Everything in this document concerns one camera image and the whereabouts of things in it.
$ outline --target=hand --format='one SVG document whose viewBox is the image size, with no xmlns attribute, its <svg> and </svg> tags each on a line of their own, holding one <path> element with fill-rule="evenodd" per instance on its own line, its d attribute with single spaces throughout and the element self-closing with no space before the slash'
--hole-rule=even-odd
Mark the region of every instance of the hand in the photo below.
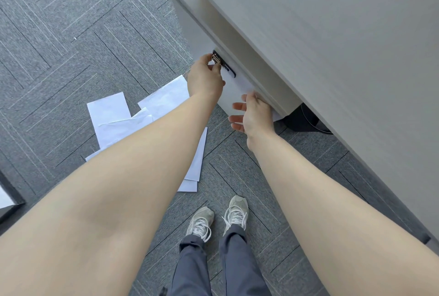
<svg viewBox="0 0 439 296">
<path fill-rule="evenodd" d="M 255 92 L 242 95 L 241 99 L 246 103 L 233 103 L 232 107 L 235 110 L 245 111 L 244 116 L 230 116 L 229 121 L 234 130 L 247 134 L 247 146 L 253 150 L 257 138 L 265 134 L 276 134 L 271 106 L 257 98 Z"/>
<path fill-rule="evenodd" d="M 211 57 L 211 53 L 203 55 L 192 65 L 187 77 L 187 89 L 189 96 L 203 94 L 217 103 L 226 82 L 222 80 L 220 64 L 207 65 Z"/>
</svg>

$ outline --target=sneaker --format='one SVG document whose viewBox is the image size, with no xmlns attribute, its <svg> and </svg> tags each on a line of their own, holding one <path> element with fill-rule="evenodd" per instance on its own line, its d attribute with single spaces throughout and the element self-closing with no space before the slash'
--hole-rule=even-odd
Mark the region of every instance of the sneaker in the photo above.
<svg viewBox="0 0 439 296">
<path fill-rule="evenodd" d="M 224 230 L 223 236 L 227 230 L 230 229 L 232 224 L 238 224 L 245 230 L 248 216 L 249 204 L 247 204 L 247 200 L 238 195 L 234 196 L 232 200 L 230 200 L 229 208 L 227 208 L 222 218 L 226 222 L 226 230 Z"/>
<path fill-rule="evenodd" d="M 189 223 L 186 236 L 196 235 L 206 243 L 212 235 L 210 226 L 213 222 L 214 216 L 215 213 L 208 207 L 202 207 L 197 210 Z"/>
</svg>

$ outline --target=shoelace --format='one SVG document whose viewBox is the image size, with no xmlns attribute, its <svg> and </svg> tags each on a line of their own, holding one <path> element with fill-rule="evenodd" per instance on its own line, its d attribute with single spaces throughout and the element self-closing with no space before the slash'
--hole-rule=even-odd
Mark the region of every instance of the shoelace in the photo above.
<svg viewBox="0 0 439 296">
<path fill-rule="evenodd" d="M 244 211 L 239 206 L 230 206 L 226 209 L 222 219 L 226 222 L 227 229 L 230 228 L 232 224 L 239 224 L 242 229 L 245 230 L 246 216 L 247 213 L 244 214 Z"/>
<path fill-rule="evenodd" d="M 190 234 L 200 236 L 204 243 L 206 243 L 212 236 L 212 230 L 210 230 L 209 224 L 204 217 L 192 220 L 188 229 L 191 230 Z"/>
</svg>

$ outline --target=pant leg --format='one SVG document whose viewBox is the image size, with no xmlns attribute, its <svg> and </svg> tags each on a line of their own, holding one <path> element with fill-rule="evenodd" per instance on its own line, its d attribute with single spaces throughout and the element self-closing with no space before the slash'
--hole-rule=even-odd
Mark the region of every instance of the pant leg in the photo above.
<svg viewBox="0 0 439 296">
<path fill-rule="evenodd" d="M 180 242 L 180 256 L 172 279 L 170 296 L 211 296 L 203 240 L 188 235 Z"/>
<path fill-rule="evenodd" d="M 219 242 L 226 296 L 271 296 L 244 229 L 233 224 Z"/>
</svg>

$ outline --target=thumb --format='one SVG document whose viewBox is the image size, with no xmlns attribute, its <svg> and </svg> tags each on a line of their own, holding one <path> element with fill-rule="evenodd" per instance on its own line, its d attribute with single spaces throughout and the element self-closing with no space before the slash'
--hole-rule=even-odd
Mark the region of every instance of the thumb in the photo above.
<svg viewBox="0 0 439 296">
<path fill-rule="evenodd" d="M 213 65 L 212 72 L 221 75 L 221 64 L 216 63 L 215 65 Z"/>
<path fill-rule="evenodd" d="M 252 91 L 251 93 L 247 94 L 247 98 L 245 99 L 245 102 L 247 103 L 247 106 L 255 106 L 258 102 L 256 100 L 256 93 L 255 91 Z"/>
</svg>

